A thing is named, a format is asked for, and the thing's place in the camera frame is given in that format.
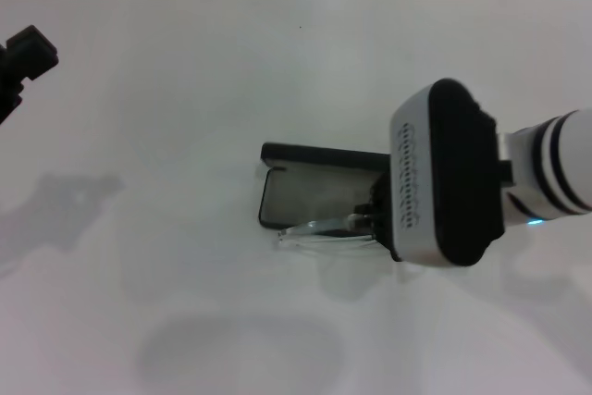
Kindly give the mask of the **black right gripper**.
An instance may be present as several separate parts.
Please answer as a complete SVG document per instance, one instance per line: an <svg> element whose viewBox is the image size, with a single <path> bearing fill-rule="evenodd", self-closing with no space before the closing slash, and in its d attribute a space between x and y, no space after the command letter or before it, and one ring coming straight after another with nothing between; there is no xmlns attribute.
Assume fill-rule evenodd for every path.
<svg viewBox="0 0 592 395"><path fill-rule="evenodd" d="M393 238L393 214L390 172L383 173L371 188L370 204L354 207L353 228L355 231L368 231L372 228L375 240L385 247L394 262L400 262Z"/></svg>

